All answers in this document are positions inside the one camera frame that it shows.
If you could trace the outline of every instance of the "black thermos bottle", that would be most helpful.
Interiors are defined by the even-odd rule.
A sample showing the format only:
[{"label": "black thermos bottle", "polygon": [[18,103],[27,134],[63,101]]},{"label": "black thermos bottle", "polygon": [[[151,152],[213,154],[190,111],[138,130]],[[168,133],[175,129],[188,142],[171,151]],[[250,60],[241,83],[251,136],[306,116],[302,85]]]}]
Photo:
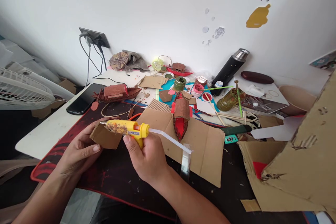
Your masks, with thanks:
[{"label": "black thermos bottle", "polygon": [[[233,55],[231,55],[229,60],[223,66],[222,70],[217,74],[216,78],[211,83],[210,88],[215,88],[215,83],[217,81],[221,81],[223,82],[223,86],[227,86],[230,80],[233,78],[234,74],[245,63],[249,53],[250,53],[249,51],[240,48]],[[220,95],[222,91],[223,89],[210,90],[213,96]]]}]

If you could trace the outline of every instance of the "wall outlet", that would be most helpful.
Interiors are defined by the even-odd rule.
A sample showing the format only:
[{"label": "wall outlet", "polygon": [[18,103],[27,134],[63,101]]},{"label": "wall outlet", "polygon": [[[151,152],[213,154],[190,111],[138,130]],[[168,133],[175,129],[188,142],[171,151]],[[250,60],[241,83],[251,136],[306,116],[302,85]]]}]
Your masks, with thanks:
[{"label": "wall outlet", "polygon": [[110,48],[109,42],[107,41],[107,38],[106,38],[104,33],[100,33],[100,32],[97,32],[97,31],[92,31],[92,30],[88,30],[88,29],[80,28],[80,27],[79,27],[79,30],[80,30],[81,33],[82,32],[87,32],[90,35],[90,37],[93,39],[93,42],[96,46],[98,45],[99,39],[101,39],[100,40],[101,46],[106,47],[106,48]]}]

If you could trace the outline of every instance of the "hand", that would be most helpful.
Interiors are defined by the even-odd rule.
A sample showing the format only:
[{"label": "hand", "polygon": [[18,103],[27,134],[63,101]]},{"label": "hand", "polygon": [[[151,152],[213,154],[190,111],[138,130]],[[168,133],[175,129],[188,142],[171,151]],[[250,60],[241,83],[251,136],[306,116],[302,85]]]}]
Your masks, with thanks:
[{"label": "hand", "polygon": [[55,168],[55,172],[80,178],[82,173],[97,160],[103,150],[90,138],[90,134],[99,122],[113,119],[120,119],[120,117],[104,117],[83,129],[65,150]]},{"label": "hand", "polygon": [[170,167],[167,164],[159,136],[149,133],[148,137],[143,139],[142,150],[133,137],[126,135],[123,140],[133,167],[142,180],[153,186],[154,183],[160,182],[169,174]]}]

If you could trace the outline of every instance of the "cardboard boat model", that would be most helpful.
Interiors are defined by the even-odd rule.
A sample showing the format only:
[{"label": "cardboard boat model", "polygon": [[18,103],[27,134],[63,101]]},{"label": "cardboard boat model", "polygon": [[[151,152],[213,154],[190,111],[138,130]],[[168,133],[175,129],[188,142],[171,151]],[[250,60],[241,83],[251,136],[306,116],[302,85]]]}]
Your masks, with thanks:
[{"label": "cardboard boat model", "polygon": [[125,84],[111,85],[104,88],[103,92],[97,94],[94,92],[93,98],[97,99],[99,97],[99,101],[105,103],[118,102],[121,100],[128,100],[135,98],[141,89],[135,87],[126,87]]},{"label": "cardboard boat model", "polygon": [[183,97],[181,92],[178,92],[171,107],[175,134],[178,141],[181,142],[187,132],[188,121],[193,116],[193,109],[189,106],[189,101]]}]

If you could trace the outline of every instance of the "smartphone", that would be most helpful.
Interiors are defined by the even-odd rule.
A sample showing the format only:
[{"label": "smartphone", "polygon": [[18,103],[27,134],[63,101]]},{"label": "smartphone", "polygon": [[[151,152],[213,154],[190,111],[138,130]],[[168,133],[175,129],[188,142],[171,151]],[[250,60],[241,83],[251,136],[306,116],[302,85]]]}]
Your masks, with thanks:
[{"label": "smartphone", "polygon": [[94,95],[93,92],[97,94],[100,92],[101,89],[104,89],[105,85],[91,84],[69,107],[66,108],[66,111],[69,114],[74,115],[82,115],[84,114],[90,107],[92,102],[95,100],[92,96]]}]

